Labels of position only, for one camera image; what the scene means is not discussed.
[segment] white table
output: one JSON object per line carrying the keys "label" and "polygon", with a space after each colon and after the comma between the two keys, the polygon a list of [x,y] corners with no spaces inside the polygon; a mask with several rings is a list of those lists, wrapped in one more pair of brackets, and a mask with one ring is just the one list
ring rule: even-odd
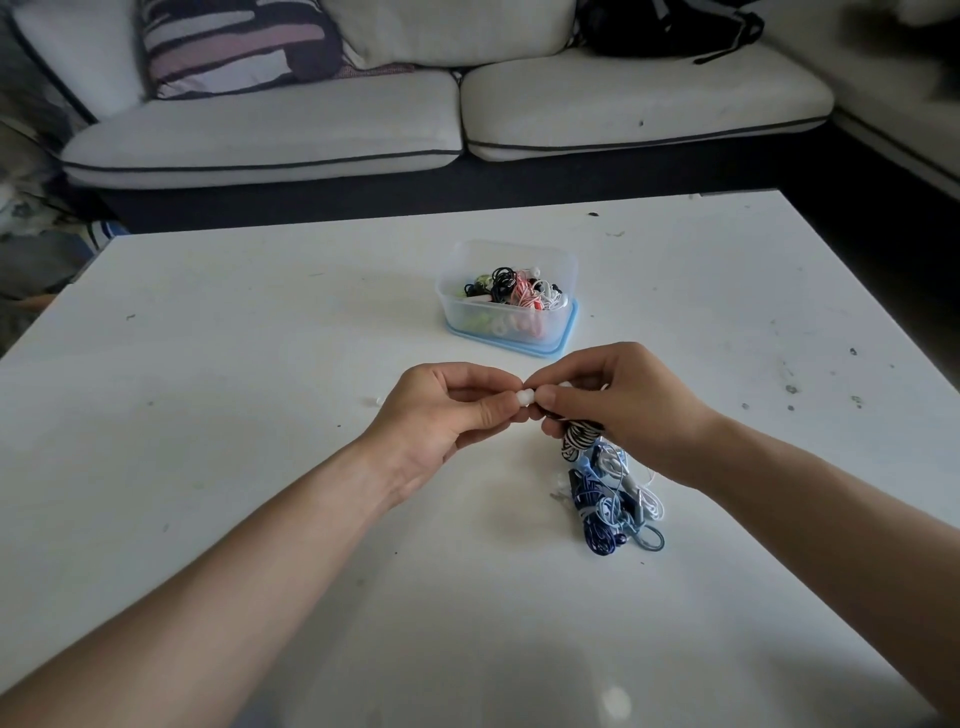
{"label": "white table", "polygon": [[[960,397],[779,193],[134,236],[0,365],[0,687],[358,435],[406,367],[541,366],[444,330],[432,277],[471,238],[580,258],[570,349],[642,341],[712,406],[960,524]],[[704,497],[659,478],[666,550],[600,558],[550,497],[563,473],[517,426],[391,513],[267,680],[284,724],[929,713]]]}

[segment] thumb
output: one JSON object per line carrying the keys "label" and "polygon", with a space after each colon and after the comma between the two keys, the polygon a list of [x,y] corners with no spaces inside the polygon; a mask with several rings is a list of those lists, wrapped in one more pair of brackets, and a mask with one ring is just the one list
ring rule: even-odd
{"label": "thumb", "polygon": [[459,404],[457,428],[461,432],[472,429],[491,429],[502,425],[520,411],[516,392],[501,392],[475,402]]}
{"label": "thumb", "polygon": [[603,392],[544,384],[537,388],[537,404],[569,420],[603,423]]}

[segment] hand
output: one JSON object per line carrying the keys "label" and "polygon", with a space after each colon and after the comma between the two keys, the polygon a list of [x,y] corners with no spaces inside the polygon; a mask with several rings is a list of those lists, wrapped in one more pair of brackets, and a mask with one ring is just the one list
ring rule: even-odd
{"label": "hand", "polygon": [[518,377],[477,364],[420,364],[403,373],[358,443],[389,470],[390,505],[406,500],[457,450],[526,422]]}
{"label": "hand", "polygon": [[[556,386],[565,381],[573,387]],[[539,408],[530,408],[533,419],[546,409],[570,420],[600,423],[608,439],[677,482],[695,476],[700,448],[722,420],[636,343],[574,352],[536,372],[524,386],[537,390]],[[541,428],[552,437],[564,436],[563,423],[546,419]]]}

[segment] pillow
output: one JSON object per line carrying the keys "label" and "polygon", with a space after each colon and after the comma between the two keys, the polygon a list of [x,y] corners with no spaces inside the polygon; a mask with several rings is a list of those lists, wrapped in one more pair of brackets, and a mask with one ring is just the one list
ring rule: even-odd
{"label": "pillow", "polygon": [[573,28],[575,0],[324,0],[350,62],[472,66],[551,56]]}
{"label": "pillow", "polygon": [[960,0],[874,0],[874,6],[891,11],[901,23],[914,28],[960,17]]}
{"label": "pillow", "polygon": [[158,99],[322,81],[342,62],[317,0],[144,0],[143,45]]}

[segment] forearm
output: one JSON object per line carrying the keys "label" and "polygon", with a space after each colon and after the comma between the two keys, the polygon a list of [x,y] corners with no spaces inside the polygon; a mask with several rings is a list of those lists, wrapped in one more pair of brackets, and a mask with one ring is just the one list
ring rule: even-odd
{"label": "forearm", "polygon": [[703,463],[690,485],[960,719],[960,531],[729,420]]}
{"label": "forearm", "polygon": [[363,447],[304,475],[0,697],[0,724],[228,724],[387,508],[386,476]]}

